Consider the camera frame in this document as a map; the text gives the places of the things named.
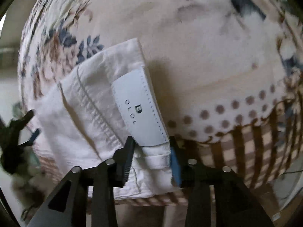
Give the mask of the white pants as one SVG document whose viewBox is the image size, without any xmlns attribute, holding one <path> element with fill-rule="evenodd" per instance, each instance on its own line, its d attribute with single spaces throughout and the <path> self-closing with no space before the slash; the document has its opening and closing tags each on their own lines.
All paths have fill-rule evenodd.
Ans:
<svg viewBox="0 0 303 227">
<path fill-rule="evenodd" d="M 58 170 L 93 168 L 113 157 L 131 136 L 137 143 L 128 181 L 115 199 L 150 198 L 179 190 L 170 166 L 169 136 L 138 39 L 83 61 L 32 103 L 39 142 Z"/>
</svg>

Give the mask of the floral bed cover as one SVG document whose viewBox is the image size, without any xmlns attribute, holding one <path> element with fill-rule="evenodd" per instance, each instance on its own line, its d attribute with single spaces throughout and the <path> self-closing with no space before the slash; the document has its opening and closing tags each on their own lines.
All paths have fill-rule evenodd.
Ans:
<svg viewBox="0 0 303 227">
<path fill-rule="evenodd" d="M 20 42 L 23 110 L 83 61 L 133 38 L 183 153 L 230 166 L 256 189 L 302 152 L 302 22 L 287 0 L 37 0 Z M 41 137 L 34 152 L 58 182 Z"/>
</svg>

